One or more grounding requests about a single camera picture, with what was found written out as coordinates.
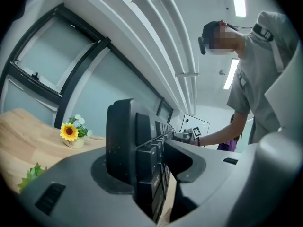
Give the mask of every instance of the wooden countertop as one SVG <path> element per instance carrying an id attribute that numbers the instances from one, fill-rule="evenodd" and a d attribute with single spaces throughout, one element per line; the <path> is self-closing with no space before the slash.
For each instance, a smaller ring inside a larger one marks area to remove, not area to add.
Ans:
<path id="1" fill-rule="evenodd" d="M 0 114 L 0 171 L 15 192 L 19 192 L 21 178 L 37 162 L 50 168 L 63 158 L 104 146 L 105 138 L 92 136 L 82 149 L 71 149 L 63 143 L 58 129 L 24 109 Z"/>

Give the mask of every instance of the ceiling light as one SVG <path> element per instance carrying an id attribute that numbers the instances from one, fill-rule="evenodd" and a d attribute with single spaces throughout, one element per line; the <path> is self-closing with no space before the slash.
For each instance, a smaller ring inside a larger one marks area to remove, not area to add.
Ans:
<path id="1" fill-rule="evenodd" d="M 238 63 L 239 63 L 238 59 L 232 59 L 231 68 L 229 70 L 229 73 L 228 73 L 228 76 L 227 76 L 227 79 L 226 79 L 226 83 L 225 83 L 224 89 L 229 89 L 231 87 L 232 80 L 233 80 L 233 75 L 236 72 Z"/>
<path id="2" fill-rule="evenodd" d="M 236 16 L 246 17 L 245 0 L 233 0 Z"/>

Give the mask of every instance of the vent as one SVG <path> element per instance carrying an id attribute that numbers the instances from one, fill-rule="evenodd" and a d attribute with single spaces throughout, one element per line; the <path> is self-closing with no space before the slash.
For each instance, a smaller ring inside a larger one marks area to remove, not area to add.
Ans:
<path id="1" fill-rule="evenodd" d="M 238 160 L 232 159 L 232 158 L 225 158 L 223 161 L 230 163 L 230 164 L 237 164 Z"/>
<path id="2" fill-rule="evenodd" d="M 37 201 L 35 206 L 46 215 L 50 215 L 64 189 L 65 186 L 62 184 L 51 184 Z"/>

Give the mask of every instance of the yellow flower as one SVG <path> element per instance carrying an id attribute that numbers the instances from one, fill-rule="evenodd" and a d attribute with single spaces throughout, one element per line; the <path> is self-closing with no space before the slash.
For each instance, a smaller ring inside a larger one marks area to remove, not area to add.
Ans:
<path id="1" fill-rule="evenodd" d="M 71 123 L 63 123 L 60 132 L 60 136 L 69 141 L 74 141 L 78 137 L 78 129 Z"/>

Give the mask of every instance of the window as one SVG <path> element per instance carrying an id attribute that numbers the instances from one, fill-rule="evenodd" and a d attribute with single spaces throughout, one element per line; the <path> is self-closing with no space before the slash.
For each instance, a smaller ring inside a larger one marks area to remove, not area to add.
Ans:
<path id="1" fill-rule="evenodd" d="M 38 72 L 39 80 L 60 92 L 64 82 L 93 41 L 71 25 L 52 18 L 33 36 L 18 56 L 18 66 L 27 74 Z"/>
<path id="2" fill-rule="evenodd" d="M 167 103 L 163 103 L 162 108 L 160 109 L 159 117 L 164 121 L 169 122 L 172 114 L 172 109 L 168 106 Z"/>
<path id="3" fill-rule="evenodd" d="M 106 136 L 107 108 L 117 100 L 135 98 L 145 107 L 158 110 L 160 99 L 109 49 L 96 67 L 88 69 L 89 78 L 79 96 L 73 95 L 64 121 L 80 114 L 94 134 Z"/>
<path id="4" fill-rule="evenodd" d="M 168 122 L 172 114 L 110 39 L 64 4 L 38 19 L 19 40 L 5 64 L 0 90 L 1 112 L 24 108 L 56 128 L 81 114 L 99 136 L 105 136 L 107 108 L 116 100 L 135 98 Z"/>

